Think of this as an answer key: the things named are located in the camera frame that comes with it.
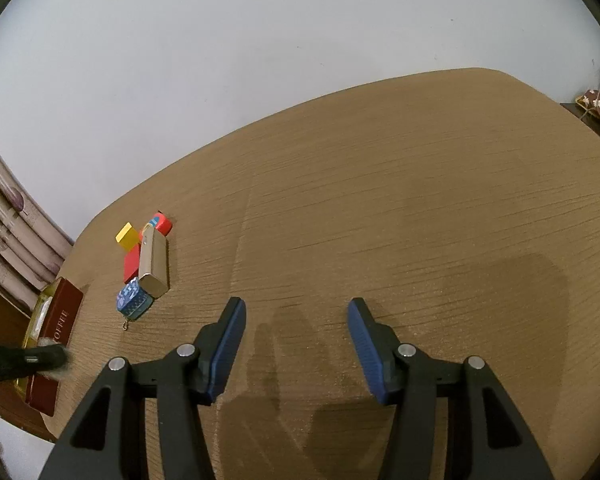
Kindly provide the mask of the blue patterned small tin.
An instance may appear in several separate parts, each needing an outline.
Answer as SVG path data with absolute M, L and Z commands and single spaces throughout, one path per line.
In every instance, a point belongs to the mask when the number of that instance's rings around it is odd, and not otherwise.
M 153 303 L 154 298 L 140 287 L 138 278 L 132 278 L 118 292 L 116 298 L 117 311 L 123 318 L 122 328 L 128 330 L 130 324 L 137 321 Z

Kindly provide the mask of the tan rectangular box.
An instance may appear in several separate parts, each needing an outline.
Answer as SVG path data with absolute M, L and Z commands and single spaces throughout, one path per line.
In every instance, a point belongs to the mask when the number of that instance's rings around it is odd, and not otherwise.
M 143 232 L 138 282 L 140 288 L 155 299 L 163 296 L 170 288 L 168 242 L 154 226 L 146 226 Z

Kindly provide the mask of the red rectangular block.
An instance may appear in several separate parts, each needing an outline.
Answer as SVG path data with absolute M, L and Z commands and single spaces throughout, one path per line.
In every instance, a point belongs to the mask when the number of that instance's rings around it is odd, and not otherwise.
M 138 275 L 140 270 L 140 245 L 127 252 L 123 259 L 123 283 L 128 284 Z

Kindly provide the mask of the white cube block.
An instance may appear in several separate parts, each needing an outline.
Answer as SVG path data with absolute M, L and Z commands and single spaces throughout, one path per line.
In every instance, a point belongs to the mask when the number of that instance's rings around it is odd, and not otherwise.
M 71 351 L 52 338 L 40 338 L 38 346 L 38 374 L 61 380 L 68 376 L 73 366 L 74 357 Z

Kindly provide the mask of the red toffee tin box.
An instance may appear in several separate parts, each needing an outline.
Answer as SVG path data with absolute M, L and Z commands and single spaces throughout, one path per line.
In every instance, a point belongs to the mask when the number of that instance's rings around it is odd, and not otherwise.
M 22 346 L 38 348 L 46 344 L 68 347 L 83 292 L 66 278 L 58 278 L 38 295 Z M 16 391 L 30 408 L 47 416 L 55 413 L 61 372 L 45 372 L 15 380 Z

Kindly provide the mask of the beige patterned curtain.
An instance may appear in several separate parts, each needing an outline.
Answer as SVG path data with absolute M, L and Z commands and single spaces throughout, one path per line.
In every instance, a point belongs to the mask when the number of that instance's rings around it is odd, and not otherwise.
M 72 241 L 38 208 L 0 156 L 0 288 L 21 309 L 33 310 L 71 251 Z

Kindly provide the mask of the yellow cube block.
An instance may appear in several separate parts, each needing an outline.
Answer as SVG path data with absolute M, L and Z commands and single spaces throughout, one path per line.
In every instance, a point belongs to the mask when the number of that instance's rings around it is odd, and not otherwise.
M 130 222 L 126 222 L 117 232 L 116 242 L 125 252 L 130 252 L 140 242 L 140 234 Z

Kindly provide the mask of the red tape measure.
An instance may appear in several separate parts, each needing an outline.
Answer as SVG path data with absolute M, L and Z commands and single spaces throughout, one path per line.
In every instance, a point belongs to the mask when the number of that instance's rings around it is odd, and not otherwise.
M 173 224 L 162 211 L 157 211 L 147 222 L 147 226 L 152 226 L 163 236 L 167 236 L 171 232 Z

